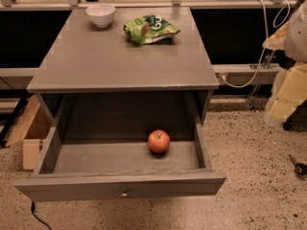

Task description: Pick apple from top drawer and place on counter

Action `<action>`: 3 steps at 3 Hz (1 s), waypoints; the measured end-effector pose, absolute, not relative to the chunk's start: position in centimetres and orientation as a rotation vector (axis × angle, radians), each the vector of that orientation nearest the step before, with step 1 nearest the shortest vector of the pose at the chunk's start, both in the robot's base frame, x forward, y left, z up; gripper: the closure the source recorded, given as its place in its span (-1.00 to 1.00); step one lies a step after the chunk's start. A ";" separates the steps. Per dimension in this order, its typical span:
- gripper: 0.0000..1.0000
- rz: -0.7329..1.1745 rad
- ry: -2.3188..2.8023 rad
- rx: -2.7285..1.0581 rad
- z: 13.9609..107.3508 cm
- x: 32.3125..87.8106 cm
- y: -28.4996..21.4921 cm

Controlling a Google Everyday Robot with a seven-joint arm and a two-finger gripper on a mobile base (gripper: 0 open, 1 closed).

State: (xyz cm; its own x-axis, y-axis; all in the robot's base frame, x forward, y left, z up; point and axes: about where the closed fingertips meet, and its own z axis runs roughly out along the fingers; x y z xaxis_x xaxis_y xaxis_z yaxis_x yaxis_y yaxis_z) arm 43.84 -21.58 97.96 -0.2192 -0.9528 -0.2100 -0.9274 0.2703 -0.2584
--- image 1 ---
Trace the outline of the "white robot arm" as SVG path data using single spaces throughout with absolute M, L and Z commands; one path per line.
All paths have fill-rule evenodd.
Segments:
M 281 50 L 295 62 L 289 70 L 277 73 L 265 109 L 265 122 L 269 126 L 281 126 L 307 101 L 307 1 L 263 42 L 263 47 Z

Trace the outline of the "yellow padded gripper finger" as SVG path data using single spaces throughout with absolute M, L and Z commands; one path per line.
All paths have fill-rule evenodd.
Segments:
M 285 34 L 288 26 L 289 22 L 283 24 L 274 34 L 265 39 L 262 46 L 268 50 L 283 50 L 285 45 Z
M 281 126 L 307 100 L 307 63 L 297 62 L 289 70 L 281 69 L 265 107 L 269 126 Z

